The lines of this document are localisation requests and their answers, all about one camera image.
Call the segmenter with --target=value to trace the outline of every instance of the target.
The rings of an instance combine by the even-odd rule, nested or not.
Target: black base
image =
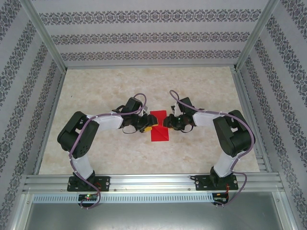
[[[197,175],[191,176],[191,179],[195,181],[196,191],[214,191],[214,190],[238,190],[238,184],[236,176],[231,174],[227,177],[219,179],[219,183],[214,185],[209,175]]]
[[[95,192],[96,190],[88,184],[80,183],[79,178],[71,176],[68,180],[67,191],[68,192]],[[110,187],[109,176],[95,176],[94,182],[91,181],[101,192],[108,192]]]

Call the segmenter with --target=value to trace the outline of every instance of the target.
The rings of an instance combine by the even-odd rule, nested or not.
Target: patterned wallpaper
[[[299,229],[307,229],[306,16],[307,1],[280,1],[241,70]]]
[[[64,76],[17,0],[0,0],[0,230],[32,174]]]
[[[68,67],[235,64],[267,0],[34,0]]]

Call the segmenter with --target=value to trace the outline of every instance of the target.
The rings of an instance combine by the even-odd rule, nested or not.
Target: beige floor
[[[229,112],[241,110],[230,69],[155,68],[68,70],[48,138],[40,174],[71,174],[68,153],[57,135],[76,111],[107,113],[145,93],[149,110],[167,110],[175,103],[169,90],[190,97],[196,107]],[[98,174],[208,173],[221,154],[214,128],[196,127],[188,134],[169,131],[169,141],[151,142],[150,133],[109,130],[96,135],[89,159]],[[242,158],[236,171],[259,172],[255,153]]]

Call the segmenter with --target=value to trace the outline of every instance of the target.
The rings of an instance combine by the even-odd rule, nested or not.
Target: enclosure
[[[1,229],[307,229],[306,0],[0,4]],[[225,190],[190,178],[221,155],[213,127],[159,142],[107,130],[88,155],[108,191],[82,210],[59,132],[76,111],[108,113],[140,92],[170,114],[169,90],[242,112],[256,139],[235,167],[242,193],[215,207]]]

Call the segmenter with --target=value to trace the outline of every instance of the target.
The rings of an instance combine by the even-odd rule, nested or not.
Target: purple cable
[[[232,164],[231,167],[230,167],[230,170],[231,170],[233,173],[244,175],[244,177],[245,177],[244,183],[243,183],[242,187],[239,189],[239,191],[237,192],[237,194],[236,194],[230,201],[228,201],[226,204],[223,205],[222,203],[220,203],[220,202],[218,202],[218,201],[215,201],[216,203],[219,203],[219,204],[221,204],[221,205],[223,205],[223,206],[229,205],[229,204],[232,203],[232,202],[237,198],[237,196],[241,193],[241,191],[244,189],[244,187],[245,187],[245,185],[246,185],[246,182],[247,182],[247,180],[248,180],[248,177],[246,176],[246,174],[245,174],[244,172],[235,172],[235,171],[233,171],[233,169],[234,169],[235,165],[237,164],[237,162],[239,161],[239,159],[240,159],[241,157],[245,156],[246,154],[248,154],[248,153],[253,149],[254,144],[255,144],[253,132],[251,131],[250,127],[248,127],[248,125],[247,125],[244,121],[242,121],[240,118],[237,118],[236,116],[233,116],[233,115],[227,114],[227,113],[222,113],[222,112],[216,112],[216,111],[209,111],[209,110],[196,109],[196,108],[194,108],[194,107],[192,107],[192,106],[189,106],[188,104],[185,104],[185,103],[181,102],[181,101],[179,100],[179,95],[178,95],[178,93],[177,93],[176,91],[170,90],[169,93],[171,94],[171,96],[172,96],[178,103],[184,105],[184,106],[187,107],[187,108],[193,109],[193,110],[195,110],[195,111],[197,111],[197,112],[206,113],[206,114],[228,116],[228,117],[230,117],[230,118],[232,118],[232,119],[237,120],[238,122],[240,122],[240,123],[247,129],[247,131],[248,131],[248,133],[249,133],[249,135],[250,135],[250,137],[251,137],[251,145],[250,145],[250,147],[249,147],[248,150],[246,150],[244,153],[242,153],[242,154],[240,154],[240,155],[238,156],[238,158],[233,162],[233,164]]]
[[[140,107],[140,108],[139,108],[138,110],[136,110],[136,111],[133,111],[133,112],[130,112],[130,113],[122,113],[122,114],[99,114],[99,115],[96,115],[96,116],[93,116],[93,117],[89,118],[89,119],[85,122],[85,124],[84,124],[83,128],[81,129],[81,131],[80,131],[80,133],[79,133],[79,135],[78,135],[78,137],[77,137],[77,139],[76,139],[74,145],[72,146],[71,151],[70,151],[69,154],[68,154],[68,156],[69,156],[69,161],[70,161],[70,163],[71,163],[71,167],[72,167],[72,169],[74,170],[75,174],[76,174],[81,180],[83,180],[85,183],[87,183],[89,186],[91,186],[92,188],[94,188],[94,189],[97,191],[97,193],[98,193],[98,197],[99,197],[99,198],[98,198],[98,201],[97,201],[96,203],[94,203],[92,206],[87,207],[86,209],[91,209],[91,208],[94,208],[95,206],[97,206],[97,205],[99,204],[100,200],[101,200],[101,194],[100,194],[99,189],[98,189],[95,185],[93,185],[93,184],[91,184],[90,182],[88,182],[85,178],[83,178],[83,177],[77,172],[77,170],[76,170],[76,168],[75,168],[75,166],[73,165],[73,162],[72,162],[72,153],[73,153],[74,150],[76,149],[76,147],[77,147],[77,145],[78,145],[78,142],[79,142],[79,140],[80,140],[80,138],[81,138],[81,136],[82,136],[82,134],[83,134],[85,128],[86,128],[87,125],[88,125],[92,120],[94,120],[95,118],[98,118],[98,117],[101,117],[101,116],[109,116],[109,115],[111,115],[111,116],[131,115],[131,114],[135,114],[135,113],[137,113],[137,112],[139,112],[139,111],[142,111],[142,109],[146,106],[147,98],[146,98],[145,94],[143,94],[143,93],[137,93],[136,95],[134,95],[134,98],[135,98],[136,96],[138,96],[138,95],[142,95],[142,96],[144,97],[144,104],[143,104],[142,107]],[[81,203],[80,203],[81,208],[84,208],[84,207],[82,206],[83,201],[84,201],[84,200],[82,200]]]

